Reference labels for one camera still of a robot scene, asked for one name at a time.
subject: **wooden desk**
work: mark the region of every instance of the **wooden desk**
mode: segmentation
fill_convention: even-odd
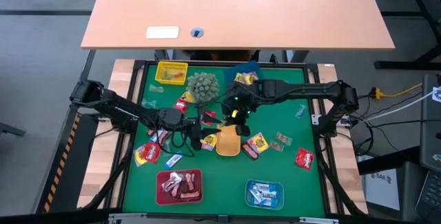
[[[112,76],[110,77],[109,89],[114,90],[120,96],[127,96],[130,79],[132,77],[133,65],[133,60],[117,59],[114,65]],[[318,65],[318,71],[320,75],[320,82],[322,83],[337,80],[334,65],[320,64]],[[137,99],[139,93],[141,74],[142,71],[140,70],[139,77],[137,77],[134,88],[133,99]],[[310,81],[314,82],[312,74],[310,74]],[[329,111],[331,106],[331,102],[325,101],[326,111]],[[318,109],[317,101],[314,101],[314,108]],[[99,123],[96,133],[109,130],[110,128],[111,124],[109,121],[105,123]],[[338,132],[350,135],[349,131],[345,128],[338,128]],[[93,196],[99,191],[99,189],[109,178],[117,138],[117,132],[110,132],[109,134],[105,134],[95,139],[92,147],[92,152],[90,154],[88,168],[85,173],[83,186],[81,188],[78,207],[83,207],[84,205],[89,203],[92,200]],[[125,153],[127,141],[128,136],[126,136],[125,138],[125,143],[123,145],[121,154]],[[353,153],[353,146],[351,141],[343,136],[337,136],[336,138],[332,138],[332,147],[334,150],[336,169],[340,184],[343,186],[346,193],[348,193],[348,195],[355,202],[358,208],[367,213],[365,196],[362,191],[360,176],[358,173],[356,158]],[[111,207],[116,206],[120,183],[121,182],[119,180],[115,183],[112,199],[110,202]],[[332,186],[329,181],[327,181],[327,189],[331,211],[336,213],[337,208],[334,191],[332,190]]]
[[[177,39],[147,39],[152,26]],[[193,28],[204,29],[201,38]],[[82,48],[392,49],[375,0],[96,0]]]

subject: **gray floor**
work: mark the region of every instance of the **gray floor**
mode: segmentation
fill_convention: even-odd
[[[424,1],[434,17],[440,18],[441,3]],[[381,10],[417,10],[413,0],[377,2]],[[0,9],[91,9],[93,4],[94,0],[0,0]],[[27,131],[21,138],[0,136],[0,216],[32,211],[68,97],[87,54],[80,49],[87,23],[88,17],[0,16],[0,121]],[[386,25],[396,45],[394,51],[317,51],[309,54],[307,62],[336,64],[339,78],[356,87],[360,94],[372,86],[393,93],[419,83],[425,72],[375,70],[373,61],[415,59],[435,44],[429,26],[422,19],[397,18],[386,19]],[[270,53],[265,51],[263,57],[268,59]],[[152,59],[152,51],[98,51],[90,78],[107,84],[115,59]],[[382,99],[371,104],[371,111],[399,100]],[[420,106],[415,105],[374,123],[419,118]],[[384,130],[400,149],[419,142],[418,124],[388,126]],[[361,125],[352,132],[356,143],[367,135]],[[376,132],[372,152],[387,154],[393,148]]]

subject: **red package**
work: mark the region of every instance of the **red package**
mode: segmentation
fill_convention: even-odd
[[[178,101],[174,104],[173,108],[178,109],[185,114],[188,108],[188,102],[184,101],[182,98],[178,98]]]
[[[204,113],[206,113],[207,115],[211,116],[211,117],[216,117],[216,113],[215,111],[209,111],[209,110],[204,110]],[[209,122],[205,122],[205,121],[201,121],[202,124],[205,125],[212,125],[213,123],[209,123]]]
[[[144,153],[142,153],[141,157],[150,163],[155,163],[158,161],[159,154],[161,153],[161,148],[158,144],[149,142],[144,146]]]
[[[311,169],[312,159],[314,154],[306,149],[299,148],[296,157],[296,164],[306,170]]]

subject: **yellow cable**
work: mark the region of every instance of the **yellow cable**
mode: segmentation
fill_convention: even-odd
[[[399,93],[397,93],[397,94],[392,94],[392,95],[384,94],[384,93],[382,93],[382,92],[380,92],[380,91],[378,91],[378,93],[379,93],[379,96],[383,96],[383,97],[397,97],[397,96],[400,96],[400,95],[402,95],[402,94],[408,93],[409,91],[411,91],[411,90],[413,90],[413,89],[415,89],[415,88],[418,88],[418,87],[420,87],[421,85],[422,85],[422,83],[419,83],[419,84],[417,84],[417,85],[415,85],[415,86],[410,87],[410,88],[407,89],[407,90],[403,90],[403,91],[401,91],[401,92],[399,92]]]

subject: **white cable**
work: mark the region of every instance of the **white cable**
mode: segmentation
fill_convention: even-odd
[[[392,110],[392,111],[386,112],[386,113],[384,113],[384,114],[380,114],[380,115],[378,115],[378,116],[373,116],[373,117],[371,117],[371,118],[369,118],[369,119],[367,119],[367,120],[365,120],[365,121],[372,121],[372,120],[374,120],[374,119],[377,119],[377,118],[380,118],[380,117],[386,116],[386,115],[388,115],[388,114],[393,114],[393,113],[395,113],[395,112],[397,112],[397,111],[403,110],[403,109],[405,109],[405,108],[407,108],[407,107],[409,107],[409,106],[411,106],[411,105],[413,105],[413,104],[415,104],[415,103],[417,103],[417,102],[419,102],[419,101],[421,101],[421,100],[427,98],[428,96],[431,96],[431,95],[432,95],[435,91],[437,91],[437,90],[441,90],[441,87],[434,89],[432,92],[430,92],[430,93],[428,93],[427,95],[421,97],[420,99],[416,99],[415,101],[409,103],[408,105],[402,106],[401,108],[398,108],[398,109],[396,109],[396,110]]]

